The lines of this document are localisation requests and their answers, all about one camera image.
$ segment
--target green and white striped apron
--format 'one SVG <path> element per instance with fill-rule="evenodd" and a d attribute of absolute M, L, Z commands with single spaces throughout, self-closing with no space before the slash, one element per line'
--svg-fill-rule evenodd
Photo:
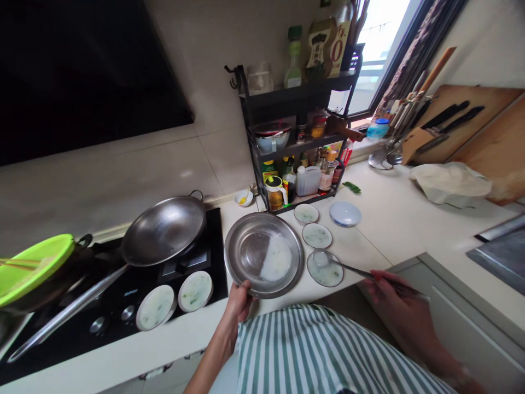
<path fill-rule="evenodd" d="M 293 305 L 239 325 L 237 393 L 455 393 L 352 320 Z"/>

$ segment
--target black stovetop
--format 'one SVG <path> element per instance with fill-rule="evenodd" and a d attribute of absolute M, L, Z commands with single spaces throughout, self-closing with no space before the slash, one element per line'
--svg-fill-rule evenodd
<path fill-rule="evenodd" d="M 228 297 L 220 209 L 215 208 L 206 212 L 206 230 L 200 236 L 197 245 L 184 257 L 149 267 L 132 267 L 97 299 L 58 328 L 45 342 L 30 349 L 17 361 L 7 363 L 7 359 L 16 349 L 75 297 L 109 272 L 124 265 L 119 254 L 121 240 L 94 244 L 91 247 L 95 255 L 93 277 L 62 299 L 34 313 L 0 360 L 0 385 L 138 333 L 135 313 L 123 321 L 122 312 L 130 305 L 133 305 L 136 312 L 144 297 L 159 285 L 170 285 L 175 294 L 178 294 L 182 283 L 191 273 L 203 270 L 210 274 L 213 282 L 213 295 L 208 304 Z M 176 308 L 170 320 L 182 314 L 184 312 Z M 91 324 L 100 317 L 108 319 L 107 328 L 101 333 L 90 333 Z"/>

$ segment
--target white countertop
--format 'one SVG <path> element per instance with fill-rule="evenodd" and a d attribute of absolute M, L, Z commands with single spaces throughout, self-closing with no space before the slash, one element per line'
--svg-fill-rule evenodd
<path fill-rule="evenodd" d="M 397 166 L 391 171 L 371 169 L 366 162 L 346 168 L 344 181 L 362 189 L 355 195 L 347 188 L 314 206 L 319 223 L 333 235 L 329 250 L 348 264 L 361 268 L 387 269 L 409 258 L 429 253 L 503 315 L 525 331 L 525 299 L 521 294 L 470 260 L 465 252 L 479 246 L 473 235 L 495 226 L 516 214 L 482 200 L 476 209 L 459 210 L 428 201 L 408 179 L 409 169 Z M 331 222 L 328 208 L 334 201 L 349 201 L 363 214 L 354 228 L 341 228 Z M 223 238 L 242 216 L 256 212 L 255 204 L 238 207 L 233 201 L 219 205 Z M 301 225 L 293 211 L 280 215 L 296 230 Z M 303 242 L 305 257 L 312 248 Z M 253 313 L 263 314 L 293 303 L 308 303 L 350 286 L 361 278 L 345 272 L 342 283 L 334 288 L 318 285 L 308 272 L 286 295 L 261 300 Z M 183 315 L 150 332 L 124 338 L 97 350 L 57 364 L 0 387 L 0 393 L 74 392 L 94 394 L 142 373 L 162 366 L 207 346 L 219 322 L 226 299 Z"/>

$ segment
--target white cabinet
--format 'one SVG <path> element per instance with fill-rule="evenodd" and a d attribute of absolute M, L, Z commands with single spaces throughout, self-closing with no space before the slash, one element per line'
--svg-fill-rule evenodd
<path fill-rule="evenodd" d="M 144 382 L 142 394 L 182 394 L 203 354 L 201 350 L 174 361 L 165 372 Z"/>
<path fill-rule="evenodd" d="M 139 378 L 128 380 L 111 389 L 104 390 L 99 394 L 142 394 L 144 381 Z"/>
<path fill-rule="evenodd" d="M 477 294 L 457 283 L 455 278 L 448 280 L 448 271 L 438 270 L 438 275 L 430 268 L 432 264 L 428 265 L 428 258 L 424 261 L 412 262 L 408 268 L 395 271 L 430 296 L 434 327 L 446 349 L 469 368 L 489 393 L 523 393 L 523 333 L 518 332 L 518 337 L 513 335 L 514 338 L 509 336 L 501 328 L 508 326 L 508 322 L 502 321 L 503 317 L 494 318 L 498 317 L 497 311 L 490 311 L 488 304 L 483 305 L 482 311 L 476 308 L 474 305 L 480 305 L 480 300 L 475 299 Z"/>

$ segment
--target black metal shelf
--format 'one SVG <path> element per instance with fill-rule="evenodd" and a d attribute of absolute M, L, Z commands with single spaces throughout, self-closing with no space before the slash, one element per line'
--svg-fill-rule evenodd
<path fill-rule="evenodd" d="M 306 142 L 302 144 L 295 143 L 293 138 L 294 136 L 290 136 L 290 140 L 288 141 L 288 144 L 281 149 L 278 152 L 273 153 L 262 153 L 259 148 L 257 149 L 257 157 L 259 158 L 259 163 L 264 163 L 268 160 L 275 160 L 278 158 L 281 158 L 283 156 L 293 156 L 296 155 L 296 158 L 299 158 L 299 154 L 301 152 L 304 152 L 305 150 L 310 150 L 313 148 L 319 148 L 325 145 L 330 145 L 335 142 L 340 142 L 346 140 L 346 137 L 340 135 L 340 134 L 334 134 L 329 136 L 324 136 L 323 138 L 320 138 L 318 140 L 307 140 Z"/>
<path fill-rule="evenodd" d="M 300 152 L 343 141 L 343 146 L 341 147 L 339 157 L 337 158 L 342 164 L 341 154 L 345 148 L 344 142 L 346 141 L 346 137 L 339 134 L 327 135 L 318 140 L 307 140 L 305 143 L 297 144 L 295 142 L 295 133 L 291 131 L 292 135 L 290 135 L 288 144 L 284 149 L 274 153 L 263 154 L 257 146 L 256 137 L 252 131 L 253 127 L 256 124 L 271 122 L 298 114 L 305 118 L 306 114 L 310 111 L 318 108 L 327 108 L 333 90 L 349 91 L 346 108 L 343 113 L 343 116 L 346 117 L 348 114 L 348 106 L 352 99 L 355 85 L 363 64 L 363 47 L 364 44 L 355 46 L 350 70 L 342 72 L 342 75 L 337 78 L 322 79 L 315 82 L 305 83 L 296 88 L 280 89 L 255 96 L 250 96 L 249 94 L 248 82 L 242 65 L 235 67 L 233 70 L 229 69 L 228 66 L 224 66 L 229 73 L 235 74 L 235 79 L 230 81 L 230 86 L 233 89 L 237 89 L 239 92 L 255 180 L 257 182 L 259 194 L 261 195 L 268 211 L 270 211 L 270 205 L 266 188 L 264 187 L 263 171 L 261 167 L 263 162 L 275 160 L 284 156 L 295 155 L 295 157 L 298 157 Z M 337 185 L 332 187 L 330 192 L 324 195 L 316 195 L 307 201 L 301 201 L 300 204 L 303 202 L 311 203 L 334 196 L 337 193 L 339 184 L 341 183 L 344 170 L 345 168 L 343 166 L 340 180 Z M 295 205 L 296 204 L 292 203 L 287 207 L 283 207 L 272 213 L 277 215 L 279 213 L 290 211 L 294 209 Z"/>

